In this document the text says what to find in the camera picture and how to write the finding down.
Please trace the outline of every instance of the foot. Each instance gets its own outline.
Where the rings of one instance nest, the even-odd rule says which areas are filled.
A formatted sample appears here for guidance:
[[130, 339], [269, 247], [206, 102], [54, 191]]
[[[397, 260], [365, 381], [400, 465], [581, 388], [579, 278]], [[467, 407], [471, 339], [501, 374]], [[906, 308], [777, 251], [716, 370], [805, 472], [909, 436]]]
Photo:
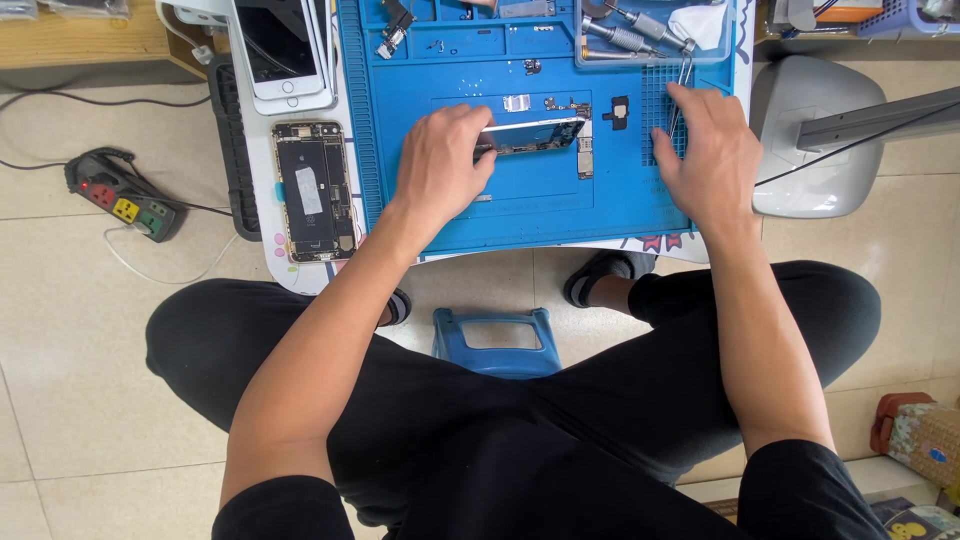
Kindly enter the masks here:
[[380, 313], [380, 320], [376, 323], [378, 327], [391, 327], [407, 320], [413, 305], [410, 303], [410, 297], [400, 289], [395, 289], [394, 294], [390, 295], [383, 313]]
[[590, 307], [590, 289], [604, 276], [619, 276], [636, 280], [654, 271], [657, 257], [647, 253], [619, 250], [600, 250], [566, 280], [564, 298], [574, 307]]

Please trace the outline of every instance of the leg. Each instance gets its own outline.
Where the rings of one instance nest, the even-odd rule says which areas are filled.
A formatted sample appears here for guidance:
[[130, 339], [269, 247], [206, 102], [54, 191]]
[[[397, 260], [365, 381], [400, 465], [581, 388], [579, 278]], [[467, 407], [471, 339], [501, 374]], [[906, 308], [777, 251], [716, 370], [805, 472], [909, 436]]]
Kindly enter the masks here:
[[[147, 326], [147, 366], [188, 405], [229, 430], [240, 397], [310, 298], [276, 283], [209, 280], [161, 304]], [[327, 442], [341, 495], [368, 525], [395, 525], [428, 439], [495, 410], [519, 407], [516, 386], [373, 336]]]
[[[829, 264], [773, 268], [826, 386], [873, 342], [879, 297], [863, 278]], [[614, 280], [622, 278], [608, 284], [622, 284]], [[643, 276], [628, 305], [653, 331], [526, 385], [563, 429], [672, 483], [741, 442], [720, 374], [710, 272]]]

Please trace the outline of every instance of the gray metal bar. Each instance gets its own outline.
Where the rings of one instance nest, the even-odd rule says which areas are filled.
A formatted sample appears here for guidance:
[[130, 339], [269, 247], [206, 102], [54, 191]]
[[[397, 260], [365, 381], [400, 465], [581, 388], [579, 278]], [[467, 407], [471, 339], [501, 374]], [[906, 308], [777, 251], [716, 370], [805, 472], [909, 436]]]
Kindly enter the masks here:
[[[797, 148], [820, 152], [845, 146], [954, 103], [960, 103], [960, 86], [826, 118], [807, 120], [801, 124]], [[960, 131], [960, 106], [933, 114], [880, 139], [891, 141], [955, 131]]]

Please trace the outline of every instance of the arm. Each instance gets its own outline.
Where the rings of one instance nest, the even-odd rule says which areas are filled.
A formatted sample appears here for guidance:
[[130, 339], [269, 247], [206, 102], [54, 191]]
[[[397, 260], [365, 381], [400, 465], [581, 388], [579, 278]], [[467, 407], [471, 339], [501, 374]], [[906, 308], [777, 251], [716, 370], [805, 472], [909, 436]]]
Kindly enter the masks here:
[[763, 149], [736, 97], [675, 84], [667, 90], [684, 112], [689, 146], [680, 160], [655, 129], [654, 153], [674, 202], [707, 244], [724, 389], [747, 456], [784, 439], [834, 450], [813, 360], [760, 245], [752, 200]]
[[437, 110], [403, 143], [396, 196], [344, 269], [283, 336], [244, 391], [220, 506], [264, 480], [333, 483], [326, 438], [356, 383], [377, 319], [417, 255], [483, 190], [496, 152], [473, 164], [486, 107]]

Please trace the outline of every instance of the blue plastic stool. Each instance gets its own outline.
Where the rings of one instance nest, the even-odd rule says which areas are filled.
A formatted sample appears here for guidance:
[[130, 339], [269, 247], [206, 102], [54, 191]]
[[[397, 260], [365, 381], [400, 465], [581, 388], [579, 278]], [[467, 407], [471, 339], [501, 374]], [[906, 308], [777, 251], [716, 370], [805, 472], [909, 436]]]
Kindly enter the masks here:
[[[539, 349], [474, 349], [464, 338], [465, 323], [518, 323], [534, 327]], [[446, 307], [433, 312], [433, 356], [472, 372], [501, 379], [536, 379], [562, 369], [550, 330], [550, 312], [538, 307], [529, 315], [471, 313], [454, 315]]]

